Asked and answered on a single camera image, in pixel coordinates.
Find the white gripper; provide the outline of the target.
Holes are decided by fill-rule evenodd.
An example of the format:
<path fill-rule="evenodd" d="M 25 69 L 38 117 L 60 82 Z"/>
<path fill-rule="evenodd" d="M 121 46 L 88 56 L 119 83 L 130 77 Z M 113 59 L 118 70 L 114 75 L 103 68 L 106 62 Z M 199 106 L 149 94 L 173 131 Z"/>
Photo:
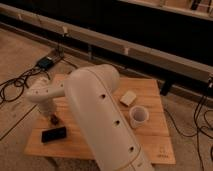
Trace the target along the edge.
<path fill-rule="evenodd" d="M 56 112 L 56 105 L 52 100 L 46 100 L 37 104 L 38 111 L 45 117 L 49 117 Z"/>

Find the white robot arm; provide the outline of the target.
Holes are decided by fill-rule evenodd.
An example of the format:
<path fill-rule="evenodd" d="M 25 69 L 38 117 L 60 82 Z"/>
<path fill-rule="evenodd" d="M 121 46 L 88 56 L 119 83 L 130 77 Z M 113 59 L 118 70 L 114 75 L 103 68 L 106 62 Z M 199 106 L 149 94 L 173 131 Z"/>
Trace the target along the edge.
<path fill-rule="evenodd" d="M 119 79 L 108 64 L 82 67 L 59 83 L 37 80 L 26 97 L 46 116 L 54 110 L 53 99 L 65 97 L 101 171 L 154 171 L 112 96 Z"/>

